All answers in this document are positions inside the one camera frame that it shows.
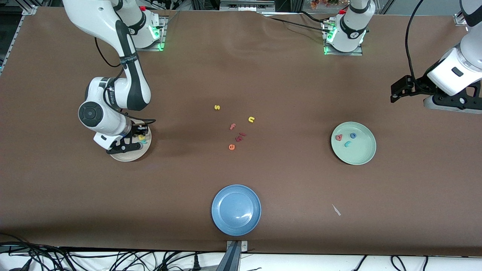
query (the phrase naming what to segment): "blue plate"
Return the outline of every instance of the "blue plate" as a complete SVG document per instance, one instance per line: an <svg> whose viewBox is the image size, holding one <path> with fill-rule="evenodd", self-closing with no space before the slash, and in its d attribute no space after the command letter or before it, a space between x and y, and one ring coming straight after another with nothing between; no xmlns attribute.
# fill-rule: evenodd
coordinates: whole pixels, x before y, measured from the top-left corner
<svg viewBox="0 0 482 271"><path fill-rule="evenodd" d="M245 235L258 225L261 203L256 193L240 184L226 186L215 196L211 215L225 234Z"/></svg>

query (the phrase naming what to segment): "brown table surface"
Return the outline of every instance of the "brown table surface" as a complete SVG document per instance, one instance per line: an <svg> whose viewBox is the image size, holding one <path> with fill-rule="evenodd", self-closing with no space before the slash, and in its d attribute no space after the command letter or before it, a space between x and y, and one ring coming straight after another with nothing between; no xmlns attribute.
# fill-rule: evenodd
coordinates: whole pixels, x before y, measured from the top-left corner
<svg viewBox="0 0 482 271"><path fill-rule="evenodd" d="M77 117L89 81L119 69L63 9L39 8L0 77L0 230L59 246L223 250L233 238L211 203L244 184L263 208L239 238L256 252L482 256L481 117L389 101L408 73L407 21L374 16L364 55L346 57L323 55L317 31L253 12L181 12L164 52L139 53L152 100L133 115L157 119L154 142L121 163ZM465 33L451 17L415 18L416 75ZM366 165L330 147L347 121L376 137Z"/></svg>

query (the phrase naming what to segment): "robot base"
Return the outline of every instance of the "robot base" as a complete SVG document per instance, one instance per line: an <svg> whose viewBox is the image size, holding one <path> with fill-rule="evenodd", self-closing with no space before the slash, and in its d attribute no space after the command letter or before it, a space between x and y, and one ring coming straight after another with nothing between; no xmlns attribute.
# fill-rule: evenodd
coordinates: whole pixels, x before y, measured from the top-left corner
<svg viewBox="0 0 482 271"><path fill-rule="evenodd" d="M158 52L164 51L164 44L166 42L166 35L167 35L167 25L170 18L169 16L159 16L158 14L154 14L152 18L152 28L151 33L156 40L148 47L145 48L136 48L137 51L150 51L150 52Z"/></svg>
<svg viewBox="0 0 482 271"><path fill-rule="evenodd" d="M321 23L321 28L322 29L328 29L330 30L330 32L323 32L323 43L324 43L324 54L334 54L334 55L356 55L356 56L359 56L359 55L363 55L363 51L362 51L362 45L359 44L358 47L351 51L351 52L342 52L342 51L339 51L337 49L335 49L333 47L333 45L331 45L327 39L328 39L328 36L329 35L332 35L334 31L336 31L336 29L334 29L334 21L335 21L335 18L334 17L331 17L330 19L328 20L325 20L324 22Z"/></svg>
<svg viewBox="0 0 482 271"><path fill-rule="evenodd" d="M132 120L134 123L143 123L142 121L138 120ZM128 151L126 153L116 153L116 154L111 154L112 158L114 158L117 161L120 162L132 162L134 160L137 160L141 158L149 149L150 144L152 142L152 133L151 129L148 130L146 134L146 144L141 143L138 137L133 137L132 142L130 142L130 138L124 138L126 143L140 143L142 145L141 149L138 150L133 150L133 151Z"/></svg>

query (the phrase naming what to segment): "plate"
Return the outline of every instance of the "plate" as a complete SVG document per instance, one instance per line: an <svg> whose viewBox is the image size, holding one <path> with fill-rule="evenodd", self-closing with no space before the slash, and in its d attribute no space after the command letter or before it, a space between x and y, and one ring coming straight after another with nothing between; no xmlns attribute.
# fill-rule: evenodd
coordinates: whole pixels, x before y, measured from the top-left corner
<svg viewBox="0 0 482 271"><path fill-rule="evenodd" d="M375 136L370 129L358 122L345 122L338 125L331 137L332 149L335 154L345 163L362 165L368 163L376 152Z"/></svg>
<svg viewBox="0 0 482 271"><path fill-rule="evenodd" d="M241 236L252 231L261 217L261 203L249 187L226 186L215 196L211 215L214 224L225 234Z"/></svg>

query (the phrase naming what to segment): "metal bracket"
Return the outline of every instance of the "metal bracket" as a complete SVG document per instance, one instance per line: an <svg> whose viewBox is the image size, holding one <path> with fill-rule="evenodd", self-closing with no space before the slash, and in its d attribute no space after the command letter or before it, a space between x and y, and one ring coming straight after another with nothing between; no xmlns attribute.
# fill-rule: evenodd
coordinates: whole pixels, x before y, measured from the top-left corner
<svg viewBox="0 0 482 271"><path fill-rule="evenodd" d="M469 95L468 89L473 90L473 94ZM482 109L482 99L479 98L481 91L481 82L477 81L462 90L461 92L449 96L440 89L433 96L433 103L441 107L458 108L459 110L478 110Z"/></svg>
<svg viewBox="0 0 482 271"><path fill-rule="evenodd" d="M336 32L336 22L335 18L331 17L328 20L325 20L321 23L322 29L328 29L330 32L323 32L323 43L324 43L324 54L334 54L334 55L353 55L353 56L361 56L363 55L362 45L361 42L358 44L358 47L351 51L351 52L341 52L335 49L327 40L332 37L332 35Z"/></svg>
<svg viewBox="0 0 482 271"><path fill-rule="evenodd" d="M226 250L229 248L229 245L235 241L227 241L226 242ZM248 251L248 241L241 241L241 252Z"/></svg>
<svg viewBox="0 0 482 271"><path fill-rule="evenodd" d="M375 0L375 7L377 9L377 14L387 14L388 10L392 7L395 0Z"/></svg>
<svg viewBox="0 0 482 271"><path fill-rule="evenodd" d="M15 30L15 34L13 35L13 39L12 39L12 42L10 43L10 47L8 47L7 54L5 55L5 59L3 60L2 65L0 67L0 75L3 72L3 69L5 69L5 65L7 64L7 59L10 56L10 52L12 51L13 44L15 43L15 40L17 39L18 32L20 32L20 27L22 26L24 20L25 20L25 15L22 16L22 18L20 19L20 22L18 23L17 30Z"/></svg>
<svg viewBox="0 0 482 271"><path fill-rule="evenodd" d="M242 241L228 241L228 249L216 271L238 271L240 267Z"/></svg>
<svg viewBox="0 0 482 271"><path fill-rule="evenodd" d="M24 11L22 11L23 16L35 15L35 13L37 13L38 6L32 5L30 7L31 7L31 9L24 9Z"/></svg>
<svg viewBox="0 0 482 271"><path fill-rule="evenodd" d="M459 13L454 14L454 22L455 22L455 25L458 27L467 26L467 22L465 21L462 11L459 11Z"/></svg>
<svg viewBox="0 0 482 271"><path fill-rule="evenodd" d="M415 84L414 79L410 75L405 75L398 81L392 84L390 102L394 103L398 99L405 96L415 96L419 94L434 95L436 93L436 86L428 77L424 76L417 79Z"/></svg>

